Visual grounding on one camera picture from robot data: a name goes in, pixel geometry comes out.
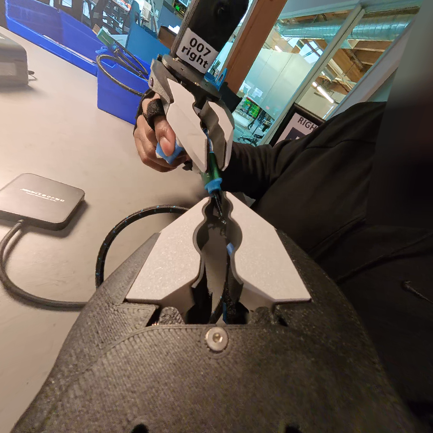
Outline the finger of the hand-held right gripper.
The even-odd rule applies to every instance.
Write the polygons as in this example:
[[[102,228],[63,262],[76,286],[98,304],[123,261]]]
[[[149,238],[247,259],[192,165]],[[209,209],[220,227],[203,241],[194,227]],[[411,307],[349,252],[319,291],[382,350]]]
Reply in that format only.
[[[201,172],[207,171],[208,140],[194,110],[196,100],[181,84],[168,80],[173,103],[167,110],[167,121],[180,145]]]
[[[227,169],[232,154],[234,118],[224,102],[206,101],[200,118],[208,130],[217,165],[221,171]]]

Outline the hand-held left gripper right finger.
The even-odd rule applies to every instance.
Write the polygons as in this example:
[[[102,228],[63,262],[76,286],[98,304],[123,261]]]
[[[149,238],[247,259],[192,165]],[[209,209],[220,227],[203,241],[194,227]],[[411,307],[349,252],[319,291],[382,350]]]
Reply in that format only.
[[[311,300],[276,229],[235,196],[223,196],[233,275],[242,285],[240,303],[249,311]]]

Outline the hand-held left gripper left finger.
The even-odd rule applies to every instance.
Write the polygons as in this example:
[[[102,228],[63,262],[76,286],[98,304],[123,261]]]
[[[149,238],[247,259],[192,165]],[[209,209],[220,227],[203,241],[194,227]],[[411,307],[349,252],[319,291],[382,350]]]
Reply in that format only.
[[[210,198],[160,231],[125,301],[173,307],[187,323],[208,323],[212,294],[202,249],[209,240]]]

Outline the black port hub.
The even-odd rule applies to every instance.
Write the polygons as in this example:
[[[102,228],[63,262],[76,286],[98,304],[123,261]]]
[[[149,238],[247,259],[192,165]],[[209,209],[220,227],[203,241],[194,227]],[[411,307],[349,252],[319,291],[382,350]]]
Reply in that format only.
[[[60,231],[84,202],[85,192],[36,174],[20,174],[0,190],[0,217]]]

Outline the person's right forearm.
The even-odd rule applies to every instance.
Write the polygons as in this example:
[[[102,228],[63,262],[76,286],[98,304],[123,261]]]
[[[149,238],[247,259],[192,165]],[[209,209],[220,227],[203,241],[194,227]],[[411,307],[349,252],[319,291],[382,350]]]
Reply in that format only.
[[[234,143],[222,189],[306,250],[365,225],[373,156],[386,102],[364,102],[274,147]]]

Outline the person's right hand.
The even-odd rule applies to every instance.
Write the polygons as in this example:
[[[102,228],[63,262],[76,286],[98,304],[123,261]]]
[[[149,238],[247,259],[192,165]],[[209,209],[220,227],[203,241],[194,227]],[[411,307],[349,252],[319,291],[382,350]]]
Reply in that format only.
[[[171,156],[174,153],[176,136],[166,119],[160,96],[151,89],[140,100],[133,137],[142,163],[156,171],[169,172],[190,160],[185,153],[177,156],[172,163],[157,156],[157,144],[160,144],[165,155]]]

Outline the small blue plastic bin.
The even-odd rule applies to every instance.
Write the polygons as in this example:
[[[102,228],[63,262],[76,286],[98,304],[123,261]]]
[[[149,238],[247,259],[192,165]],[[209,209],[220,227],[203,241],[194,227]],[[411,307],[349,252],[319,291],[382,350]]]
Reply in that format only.
[[[140,100],[149,89],[150,64],[127,57],[134,68],[125,68],[107,48],[96,51],[97,107],[134,125]]]

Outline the framed black white sign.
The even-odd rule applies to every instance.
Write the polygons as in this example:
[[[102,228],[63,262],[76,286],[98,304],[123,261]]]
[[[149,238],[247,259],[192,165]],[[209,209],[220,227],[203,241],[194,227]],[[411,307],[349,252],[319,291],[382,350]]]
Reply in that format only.
[[[293,104],[282,122],[273,133],[269,144],[275,146],[277,143],[287,139],[302,138],[316,128],[321,126],[325,121],[306,110],[298,104]]]

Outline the green circuit board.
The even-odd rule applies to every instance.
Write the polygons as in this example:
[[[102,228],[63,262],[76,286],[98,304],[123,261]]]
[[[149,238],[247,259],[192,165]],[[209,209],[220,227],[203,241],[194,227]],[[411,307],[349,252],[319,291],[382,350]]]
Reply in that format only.
[[[96,36],[108,49],[116,49],[117,41],[111,36],[110,33],[105,31],[103,28],[99,29],[96,32]]]

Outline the person's black jacket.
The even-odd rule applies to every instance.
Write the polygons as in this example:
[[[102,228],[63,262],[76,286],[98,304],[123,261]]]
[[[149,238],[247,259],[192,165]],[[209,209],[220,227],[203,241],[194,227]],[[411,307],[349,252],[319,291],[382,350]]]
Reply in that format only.
[[[342,289],[399,396],[432,432],[432,230],[365,218],[358,229],[300,247]]]

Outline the large blue plastic bin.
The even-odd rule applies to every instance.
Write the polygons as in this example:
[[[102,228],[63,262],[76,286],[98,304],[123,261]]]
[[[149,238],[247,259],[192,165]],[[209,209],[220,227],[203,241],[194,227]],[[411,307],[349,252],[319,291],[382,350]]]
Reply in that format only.
[[[94,32],[62,10],[35,0],[4,1],[8,29],[72,65],[97,76]]]

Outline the grey electronic device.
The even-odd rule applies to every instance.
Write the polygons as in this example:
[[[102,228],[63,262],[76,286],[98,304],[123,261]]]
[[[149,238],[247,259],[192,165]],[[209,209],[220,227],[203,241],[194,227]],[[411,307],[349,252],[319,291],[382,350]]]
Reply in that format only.
[[[0,34],[0,87],[15,88],[28,85],[28,71],[24,47]]]

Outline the wooden post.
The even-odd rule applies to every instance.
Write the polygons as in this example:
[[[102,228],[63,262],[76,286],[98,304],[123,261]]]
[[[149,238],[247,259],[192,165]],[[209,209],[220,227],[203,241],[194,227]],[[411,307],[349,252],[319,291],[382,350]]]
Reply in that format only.
[[[234,94],[239,92],[286,3],[286,0],[252,2],[223,65],[227,69],[225,82]]]

